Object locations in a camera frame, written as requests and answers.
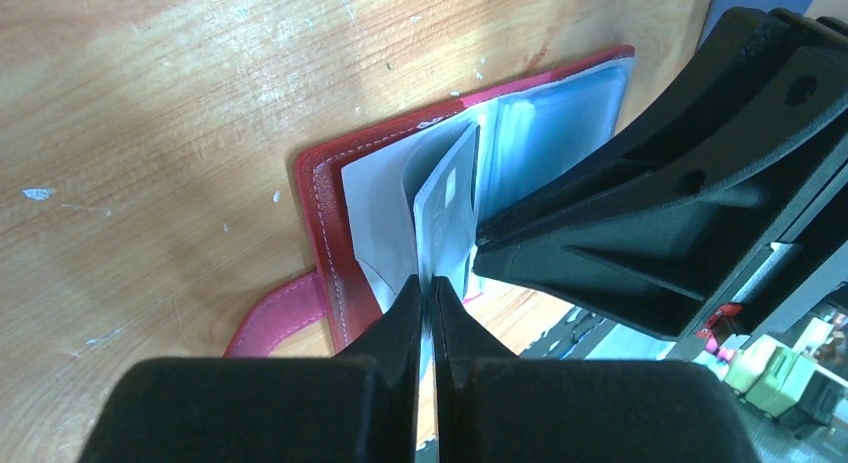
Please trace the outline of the red leather card holder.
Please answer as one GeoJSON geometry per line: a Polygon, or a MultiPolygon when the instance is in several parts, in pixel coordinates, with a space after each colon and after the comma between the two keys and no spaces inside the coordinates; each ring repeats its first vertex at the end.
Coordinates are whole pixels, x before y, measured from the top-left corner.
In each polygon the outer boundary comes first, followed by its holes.
{"type": "Polygon", "coordinates": [[[334,348],[340,351],[382,316],[354,258],[342,178],[345,165],[385,148],[397,149],[402,138],[418,136],[439,123],[451,122],[461,112],[480,108],[498,97],[538,90],[546,85],[562,84],[566,89],[574,89],[607,68],[617,74],[611,95],[600,100],[611,104],[612,114],[600,117],[589,127],[614,127],[634,55],[630,45],[612,47],[533,76],[467,95],[455,94],[446,101],[302,152],[296,159],[295,173],[315,267],[257,302],[231,338],[225,356],[269,357],[284,340],[321,318],[328,319],[334,348]]]}

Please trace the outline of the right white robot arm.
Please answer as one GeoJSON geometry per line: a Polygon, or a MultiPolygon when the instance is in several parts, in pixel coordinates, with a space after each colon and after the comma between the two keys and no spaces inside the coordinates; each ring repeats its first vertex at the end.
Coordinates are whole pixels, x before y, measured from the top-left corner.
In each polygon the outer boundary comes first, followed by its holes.
{"type": "Polygon", "coordinates": [[[808,435],[838,397],[790,328],[847,277],[847,27],[734,7],[636,120],[487,218],[477,274],[650,336],[739,336],[725,382],[808,435]]]}

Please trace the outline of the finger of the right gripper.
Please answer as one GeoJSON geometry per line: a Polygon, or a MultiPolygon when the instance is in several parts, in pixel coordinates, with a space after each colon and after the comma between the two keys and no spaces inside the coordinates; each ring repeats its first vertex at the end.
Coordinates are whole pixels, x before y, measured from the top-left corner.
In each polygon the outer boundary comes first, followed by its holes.
{"type": "Polygon", "coordinates": [[[844,50],[847,23],[777,8],[733,7],[724,12],[681,73],[637,118],[563,175],[478,226],[480,242],[524,230],[553,212],[568,185],[615,159],[656,162],[667,143],[697,143],[737,113],[802,46],[844,50]]]}

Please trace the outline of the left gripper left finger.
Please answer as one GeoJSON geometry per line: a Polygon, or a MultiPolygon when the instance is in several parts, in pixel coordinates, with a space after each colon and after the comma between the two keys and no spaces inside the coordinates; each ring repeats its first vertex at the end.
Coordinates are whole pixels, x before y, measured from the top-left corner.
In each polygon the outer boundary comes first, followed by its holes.
{"type": "Polygon", "coordinates": [[[422,291],[330,358],[157,358],[118,381],[83,462],[410,462],[422,291]]]}

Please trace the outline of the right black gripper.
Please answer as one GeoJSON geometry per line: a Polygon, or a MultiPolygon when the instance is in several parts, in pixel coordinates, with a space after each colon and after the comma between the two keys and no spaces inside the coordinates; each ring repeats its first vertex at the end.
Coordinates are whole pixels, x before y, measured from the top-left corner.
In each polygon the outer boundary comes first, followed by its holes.
{"type": "Polygon", "coordinates": [[[474,271],[684,344],[782,333],[847,280],[846,130],[846,53],[802,47],[703,141],[492,222],[474,271]]]}

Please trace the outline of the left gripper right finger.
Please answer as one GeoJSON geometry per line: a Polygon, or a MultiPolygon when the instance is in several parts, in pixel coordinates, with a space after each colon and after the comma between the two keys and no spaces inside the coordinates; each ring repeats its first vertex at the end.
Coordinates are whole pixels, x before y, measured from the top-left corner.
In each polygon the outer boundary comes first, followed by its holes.
{"type": "Polygon", "coordinates": [[[754,462],[736,401],[690,362],[522,359],[433,280],[443,462],[754,462]]]}

